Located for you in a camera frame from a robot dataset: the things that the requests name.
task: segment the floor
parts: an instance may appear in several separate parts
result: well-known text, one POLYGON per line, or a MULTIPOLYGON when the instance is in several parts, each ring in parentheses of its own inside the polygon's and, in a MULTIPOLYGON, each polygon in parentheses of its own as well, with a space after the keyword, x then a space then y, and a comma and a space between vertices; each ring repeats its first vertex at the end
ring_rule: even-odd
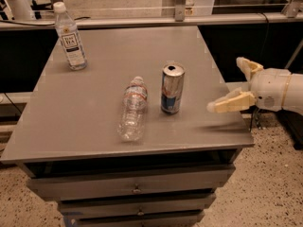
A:
MULTIPOLYGON (((87 0, 64 1, 71 10, 78 6, 86 9, 87 0)), ((89 0, 90 6, 97 6, 94 1, 89 0)), ((135 4, 141 0, 123 1, 135 4)), ((155 7, 160 2, 144 0, 155 7)), ((138 11, 126 15, 137 16, 143 12, 138 11)), ((159 11, 151 9, 146 15, 153 16, 159 11)), ((106 13, 106 9, 102 12, 103 16, 113 16, 113 13, 106 13)), ((242 116, 249 126, 250 115, 242 116)), ((294 141, 274 113, 264 113, 261 122, 264 130, 252 129, 255 146, 241 152, 235 162, 235 173, 224 187, 216 190, 217 199, 194 227, 303 226, 303 150, 294 150, 294 141)), ((0 153, 8 140, 9 132, 0 134, 0 153)), ((63 227, 56 203, 44 202, 29 191, 27 179, 19 168, 1 166, 0 226, 63 227)))

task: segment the dresser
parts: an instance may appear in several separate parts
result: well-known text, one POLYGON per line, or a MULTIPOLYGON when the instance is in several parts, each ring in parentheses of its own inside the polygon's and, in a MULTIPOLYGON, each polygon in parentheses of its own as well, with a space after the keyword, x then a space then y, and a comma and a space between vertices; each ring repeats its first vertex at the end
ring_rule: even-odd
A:
POLYGON ((89 61, 71 71, 59 44, 2 155, 28 188, 86 227, 156 227, 201 221, 234 160, 254 145, 240 113, 209 113, 228 90, 196 26, 82 30, 89 61), (162 68, 186 69, 179 113, 160 109, 162 68), (125 87, 148 87, 145 133, 117 133, 125 87))

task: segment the soda can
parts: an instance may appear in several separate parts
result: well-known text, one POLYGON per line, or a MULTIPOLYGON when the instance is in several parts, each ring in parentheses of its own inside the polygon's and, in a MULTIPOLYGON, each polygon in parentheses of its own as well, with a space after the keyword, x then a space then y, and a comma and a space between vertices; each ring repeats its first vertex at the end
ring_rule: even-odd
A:
POLYGON ((161 109, 176 114, 180 109, 185 69, 180 63, 169 62, 163 67, 161 109))

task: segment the water bottle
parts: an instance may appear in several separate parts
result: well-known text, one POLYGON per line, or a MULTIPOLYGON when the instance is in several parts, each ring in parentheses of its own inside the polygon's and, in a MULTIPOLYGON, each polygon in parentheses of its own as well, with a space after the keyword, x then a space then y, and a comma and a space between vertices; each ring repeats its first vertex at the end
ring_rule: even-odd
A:
POLYGON ((143 78, 135 77, 126 88, 118 132, 123 141, 137 141, 144 132, 148 91, 143 78))
POLYGON ((75 21, 69 16, 63 2, 54 4, 54 12, 56 15, 55 28, 69 62, 69 67, 72 70, 85 68, 87 59, 75 21))

